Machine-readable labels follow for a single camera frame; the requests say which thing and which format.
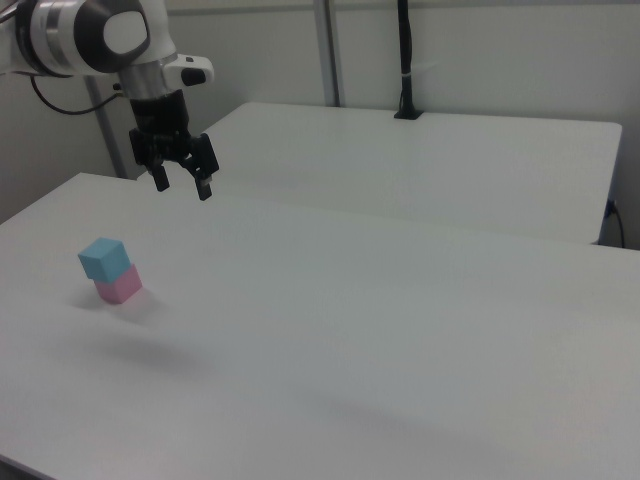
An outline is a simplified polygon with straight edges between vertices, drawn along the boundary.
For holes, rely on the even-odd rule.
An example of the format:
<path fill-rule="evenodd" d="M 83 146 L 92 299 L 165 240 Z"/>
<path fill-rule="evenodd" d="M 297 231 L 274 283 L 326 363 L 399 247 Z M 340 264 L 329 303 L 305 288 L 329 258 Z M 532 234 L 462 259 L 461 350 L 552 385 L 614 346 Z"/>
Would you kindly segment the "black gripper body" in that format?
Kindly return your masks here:
<path fill-rule="evenodd" d="M 129 131 L 135 162 L 144 167 L 168 160 L 192 167 L 189 115 L 182 92 L 131 100 L 136 127 Z"/>

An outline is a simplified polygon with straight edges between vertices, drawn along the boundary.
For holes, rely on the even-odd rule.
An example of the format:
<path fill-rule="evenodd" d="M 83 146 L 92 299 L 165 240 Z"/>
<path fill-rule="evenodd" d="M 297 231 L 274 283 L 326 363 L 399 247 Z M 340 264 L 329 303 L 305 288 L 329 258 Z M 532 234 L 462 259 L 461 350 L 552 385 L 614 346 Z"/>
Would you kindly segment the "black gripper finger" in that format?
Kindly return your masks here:
<path fill-rule="evenodd" d="M 212 196 L 212 176 L 219 170 L 219 163 L 209 136 L 202 133 L 187 142 L 187 155 L 181 163 L 193 177 L 198 197 L 206 201 Z"/>
<path fill-rule="evenodd" d="M 164 192 L 170 187 L 170 183 L 167 177 L 166 170 L 163 166 L 162 159 L 151 161 L 147 165 L 147 172 L 153 178 L 156 190 L 158 192 Z"/>

